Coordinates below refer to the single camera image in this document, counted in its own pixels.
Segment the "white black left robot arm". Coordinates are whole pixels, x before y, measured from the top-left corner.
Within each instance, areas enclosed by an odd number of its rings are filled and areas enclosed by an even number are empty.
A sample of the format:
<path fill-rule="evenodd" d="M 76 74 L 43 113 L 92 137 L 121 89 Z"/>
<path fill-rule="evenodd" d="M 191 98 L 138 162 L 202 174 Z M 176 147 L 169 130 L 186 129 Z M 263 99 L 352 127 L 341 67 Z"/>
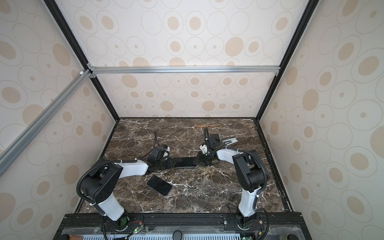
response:
<path fill-rule="evenodd" d="M 113 161 L 102 157 L 80 177 L 76 191 L 81 199 L 107 217 L 117 231 L 123 231 L 128 226 L 129 217 L 113 194 L 118 180 L 145 176 L 172 167 L 170 147 L 167 145 L 157 145 L 144 157 L 133 161 Z"/>

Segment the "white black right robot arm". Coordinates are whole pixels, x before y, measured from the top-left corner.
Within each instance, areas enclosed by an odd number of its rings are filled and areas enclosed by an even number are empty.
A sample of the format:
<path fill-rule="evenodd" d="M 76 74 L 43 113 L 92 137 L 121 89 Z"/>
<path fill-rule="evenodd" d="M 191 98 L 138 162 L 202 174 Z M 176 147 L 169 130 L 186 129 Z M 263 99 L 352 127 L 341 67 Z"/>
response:
<path fill-rule="evenodd" d="M 218 134 L 209 134 L 205 128 L 205 142 L 200 145 L 197 161 L 206 166 L 213 165 L 214 161 L 225 161 L 235 166 L 243 188 L 236 220 L 241 229 L 249 228 L 258 212 L 259 195 L 266 189 L 270 178 L 258 152 L 224 145 Z"/>

